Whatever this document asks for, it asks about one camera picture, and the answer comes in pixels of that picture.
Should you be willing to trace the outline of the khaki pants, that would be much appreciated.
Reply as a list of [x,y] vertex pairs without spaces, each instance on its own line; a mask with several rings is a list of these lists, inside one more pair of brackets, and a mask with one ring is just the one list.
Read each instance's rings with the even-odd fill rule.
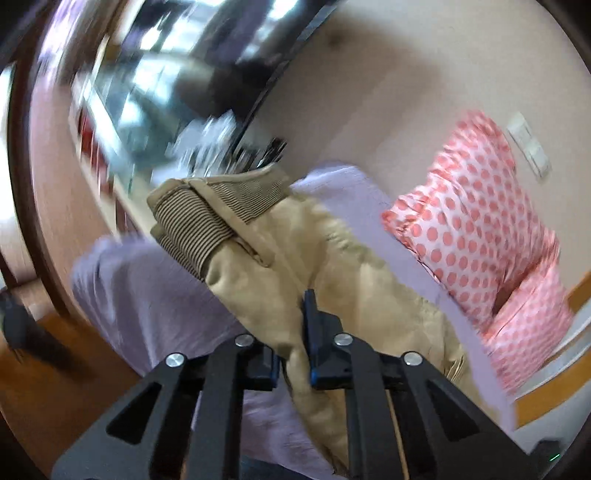
[[375,350],[415,350],[479,399],[446,315],[401,283],[342,220],[291,189],[279,169],[168,180],[147,203],[160,246],[286,362],[287,391],[246,409],[249,430],[266,438],[259,453],[267,460],[314,478],[346,470],[344,397],[311,388],[301,311],[308,290]]

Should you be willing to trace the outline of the wooden framed wardrobe door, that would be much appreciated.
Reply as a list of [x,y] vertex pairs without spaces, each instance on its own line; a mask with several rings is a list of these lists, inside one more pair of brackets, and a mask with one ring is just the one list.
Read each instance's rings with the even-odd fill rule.
[[517,427],[522,428],[561,406],[590,381],[590,273],[571,290],[573,324],[542,368],[515,398]]

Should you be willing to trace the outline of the right polka dot pillow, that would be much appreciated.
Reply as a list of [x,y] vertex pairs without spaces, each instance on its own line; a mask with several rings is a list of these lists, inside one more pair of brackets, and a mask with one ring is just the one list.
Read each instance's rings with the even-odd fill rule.
[[482,336],[503,389],[513,394],[552,355],[573,323],[555,246],[523,276]]

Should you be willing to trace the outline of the polka dot pillow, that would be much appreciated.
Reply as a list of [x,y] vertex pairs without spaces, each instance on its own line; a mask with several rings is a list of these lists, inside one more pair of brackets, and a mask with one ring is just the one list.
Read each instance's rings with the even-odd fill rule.
[[513,394],[552,355],[573,323],[555,246],[523,276],[482,336],[503,389]]
[[559,255],[556,234],[519,184],[508,140],[478,111],[457,123],[425,183],[399,196],[382,221],[479,330],[493,321],[499,293]]

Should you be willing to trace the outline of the lavender bed sheet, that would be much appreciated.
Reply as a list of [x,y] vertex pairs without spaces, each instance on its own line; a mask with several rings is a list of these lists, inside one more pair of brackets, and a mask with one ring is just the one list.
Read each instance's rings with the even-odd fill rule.
[[[492,418],[506,432],[516,427],[513,406],[500,386],[470,320],[415,257],[380,222],[393,203],[369,176],[346,164],[322,166],[294,183],[345,220],[363,243],[383,258],[405,285],[434,303],[465,346],[476,386]],[[198,357],[242,333],[204,284],[186,272],[154,241],[137,235],[103,237],[72,268],[73,295],[113,350],[139,375],[168,354]],[[297,418],[287,387],[245,395],[242,455],[253,463],[280,466],[281,476],[332,479],[334,470],[312,446]]]

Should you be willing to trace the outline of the left polka dot pillow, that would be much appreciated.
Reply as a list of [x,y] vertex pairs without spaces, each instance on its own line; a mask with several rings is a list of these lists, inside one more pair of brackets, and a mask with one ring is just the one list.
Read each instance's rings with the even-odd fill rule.
[[493,321],[499,293],[559,255],[556,234],[519,184],[508,140],[478,111],[457,123],[425,183],[399,196],[382,221],[479,330]]

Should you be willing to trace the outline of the glass top tv cabinet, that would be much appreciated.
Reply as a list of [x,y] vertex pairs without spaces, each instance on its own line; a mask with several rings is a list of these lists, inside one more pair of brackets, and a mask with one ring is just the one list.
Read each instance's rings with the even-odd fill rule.
[[104,40],[71,92],[77,155],[115,235],[150,230],[146,198],[165,180],[228,169],[239,126],[228,68]]

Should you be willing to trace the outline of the dark wooden door frame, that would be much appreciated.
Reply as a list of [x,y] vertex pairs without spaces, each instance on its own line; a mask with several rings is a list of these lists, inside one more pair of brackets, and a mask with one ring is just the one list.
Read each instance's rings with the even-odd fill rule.
[[29,145],[34,59],[35,50],[32,47],[21,47],[13,55],[6,132],[12,196],[16,219],[32,261],[35,279],[43,285],[53,310],[62,318],[72,321],[75,318],[75,309],[50,259],[35,199]]

